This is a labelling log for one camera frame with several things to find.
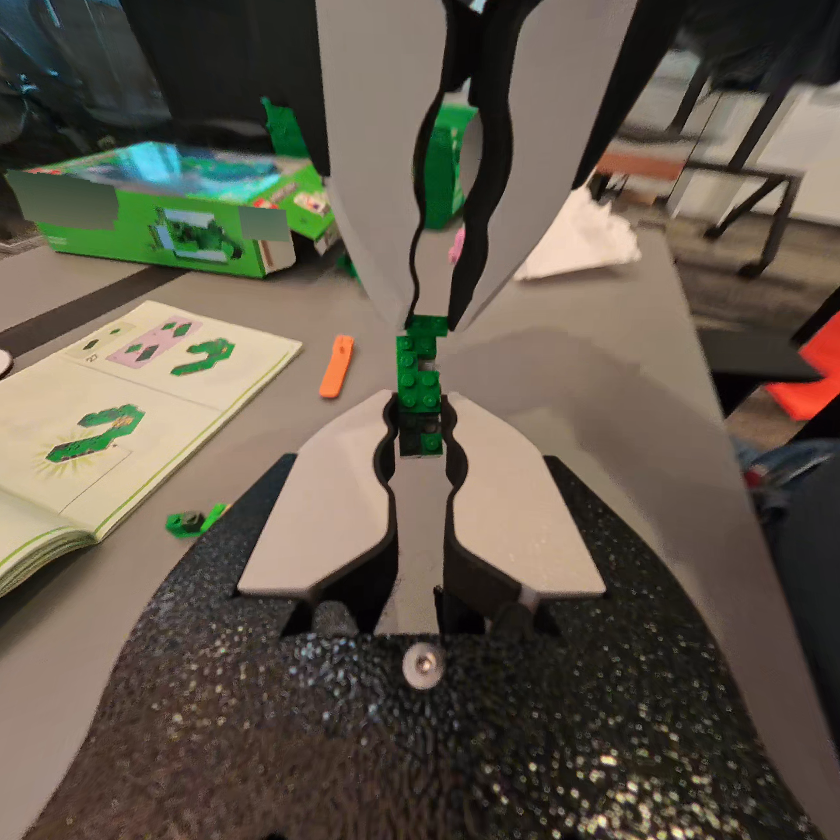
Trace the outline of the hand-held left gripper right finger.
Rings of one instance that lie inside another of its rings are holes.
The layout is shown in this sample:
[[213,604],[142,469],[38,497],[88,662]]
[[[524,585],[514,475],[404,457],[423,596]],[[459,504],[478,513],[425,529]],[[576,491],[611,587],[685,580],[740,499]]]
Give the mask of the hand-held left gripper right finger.
[[444,591],[483,617],[513,603],[596,599],[606,584],[550,464],[514,426],[467,397],[444,400]]

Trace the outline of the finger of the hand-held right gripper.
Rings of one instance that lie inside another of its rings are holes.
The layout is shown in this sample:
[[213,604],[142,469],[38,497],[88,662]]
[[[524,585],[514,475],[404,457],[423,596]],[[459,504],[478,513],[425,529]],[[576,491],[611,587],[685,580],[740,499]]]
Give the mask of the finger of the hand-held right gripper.
[[480,120],[448,327],[466,328],[558,216],[633,19],[632,1],[487,2],[470,101]]
[[441,90],[444,2],[317,1],[330,174],[343,242],[374,308],[403,329],[421,229],[415,152]]

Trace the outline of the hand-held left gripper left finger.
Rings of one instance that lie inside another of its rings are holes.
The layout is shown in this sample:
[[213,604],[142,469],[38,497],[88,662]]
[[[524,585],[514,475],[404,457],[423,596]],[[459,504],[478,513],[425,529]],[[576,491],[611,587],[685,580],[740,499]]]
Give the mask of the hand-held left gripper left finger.
[[237,592],[380,617],[398,571],[396,395],[381,390],[300,448]]

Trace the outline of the green toy brick assembly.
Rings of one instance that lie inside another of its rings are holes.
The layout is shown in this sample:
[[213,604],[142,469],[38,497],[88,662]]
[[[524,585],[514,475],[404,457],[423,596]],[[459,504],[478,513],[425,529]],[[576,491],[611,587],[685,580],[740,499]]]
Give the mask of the green toy brick assembly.
[[398,444],[402,458],[443,453],[442,387],[436,366],[438,340],[448,335],[446,317],[414,315],[395,338]]

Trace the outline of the grey desk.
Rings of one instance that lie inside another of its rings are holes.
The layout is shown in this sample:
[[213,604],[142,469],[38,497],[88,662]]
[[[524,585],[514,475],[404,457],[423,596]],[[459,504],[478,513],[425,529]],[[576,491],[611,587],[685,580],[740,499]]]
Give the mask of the grey desk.
[[[679,578],[800,804],[838,838],[838,766],[795,625],[753,519],[663,235],[634,266],[513,282],[452,343],[444,386],[557,455]],[[101,545],[2,600],[2,838],[67,771],[125,638],[184,551],[169,511],[235,501],[283,454],[393,377],[393,336],[319,266],[276,282],[183,275],[149,297],[303,342],[301,355]],[[336,336],[341,394],[319,396]]]

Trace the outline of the green cardboard piece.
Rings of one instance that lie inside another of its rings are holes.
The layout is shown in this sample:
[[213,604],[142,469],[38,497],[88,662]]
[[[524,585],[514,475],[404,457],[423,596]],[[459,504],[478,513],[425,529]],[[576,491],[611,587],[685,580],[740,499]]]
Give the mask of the green cardboard piece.
[[426,229],[445,228],[464,205],[460,153],[466,129],[476,113],[476,108],[460,103],[445,103],[437,112],[424,166]]

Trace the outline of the small green brick piece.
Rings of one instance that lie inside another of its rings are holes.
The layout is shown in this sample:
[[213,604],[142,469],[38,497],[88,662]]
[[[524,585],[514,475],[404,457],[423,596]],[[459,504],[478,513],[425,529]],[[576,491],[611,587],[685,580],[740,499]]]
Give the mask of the small green brick piece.
[[165,530],[177,539],[197,539],[204,535],[220,518],[230,505],[218,503],[208,513],[184,511],[171,514],[165,521]]

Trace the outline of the white crumpled paper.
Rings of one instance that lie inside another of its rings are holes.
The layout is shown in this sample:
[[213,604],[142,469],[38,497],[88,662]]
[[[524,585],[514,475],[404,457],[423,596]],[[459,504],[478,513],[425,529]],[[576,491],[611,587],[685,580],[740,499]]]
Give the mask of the white crumpled paper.
[[612,266],[625,266],[642,257],[633,227],[613,212],[611,203],[598,203],[588,185],[573,190],[551,226],[514,280],[542,280]]

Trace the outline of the orange brick separator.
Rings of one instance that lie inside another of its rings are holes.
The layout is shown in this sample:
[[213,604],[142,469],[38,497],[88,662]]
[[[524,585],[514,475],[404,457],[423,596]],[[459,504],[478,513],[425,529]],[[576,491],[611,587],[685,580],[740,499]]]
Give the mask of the orange brick separator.
[[322,377],[318,394],[321,399],[333,400],[343,389],[354,351],[354,339],[345,334],[336,336],[329,362]]

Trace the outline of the green toy box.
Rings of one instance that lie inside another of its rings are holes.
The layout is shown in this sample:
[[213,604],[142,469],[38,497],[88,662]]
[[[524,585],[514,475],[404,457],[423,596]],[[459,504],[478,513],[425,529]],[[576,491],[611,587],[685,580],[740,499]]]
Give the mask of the green toy box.
[[265,279],[340,231],[293,111],[261,101],[273,154],[148,141],[4,176],[57,253]]

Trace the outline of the open instruction booklet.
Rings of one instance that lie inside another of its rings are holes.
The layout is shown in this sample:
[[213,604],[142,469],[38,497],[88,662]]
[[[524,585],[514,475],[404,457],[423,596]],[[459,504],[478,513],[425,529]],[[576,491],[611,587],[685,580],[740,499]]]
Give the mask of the open instruction booklet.
[[102,541],[301,350],[145,301],[2,380],[1,596]]

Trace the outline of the person's leg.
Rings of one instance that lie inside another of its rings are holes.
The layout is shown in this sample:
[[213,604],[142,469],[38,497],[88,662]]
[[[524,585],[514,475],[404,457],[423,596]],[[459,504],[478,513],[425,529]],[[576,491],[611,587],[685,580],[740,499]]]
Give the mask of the person's leg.
[[838,440],[731,442],[838,752]]

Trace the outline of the black table frame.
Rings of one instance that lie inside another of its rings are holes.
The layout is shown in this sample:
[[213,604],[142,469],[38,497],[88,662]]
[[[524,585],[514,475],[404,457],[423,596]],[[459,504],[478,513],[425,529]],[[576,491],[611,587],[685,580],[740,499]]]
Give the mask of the black table frame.
[[[625,122],[618,130],[616,138],[645,145],[687,142],[698,144],[701,142],[701,135],[699,133],[687,133],[686,124],[700,101],[701,93],[710,87],[710,78],[711,73],[708,63],[705,60],[700,61],[689,79],[687,90],[679,103],[675,116],[664,128],[659,129],[641,123]],[[721,221],[706,228],[702,237],[708,242],[715,242],[729,230],[730,226],[739,221],[740,218],[750,214],[764,198],[781,188],[780,204],[771,217],[770,229],[764,240],[759,258],[745,263],[738,269],[738,276],[745,280],[760,277],[775,261],[779,253],[784,233],[790,222],[795,199],[802,187],[804,175],[799,171],[761,167],[752,163],[751,158],[758,153],[760,142],[771,123],[781,115],[784,102],[795,83],[794,77],[787,77],[772,92],[765,95],[761,108],[750,123],[737,149],[726,161],[707,161],[687,157],[684,162],[679,162],[629,152],[605,152],[589,181],[593,198],[596,201],[601,200],[608,193],[610,181],[617,175],[624,178],[640,176],[650,180],[676,182],[685,173],[693,174],[697,172],[740,180],[761,181],[761,185],[744,201],[731,209]]]

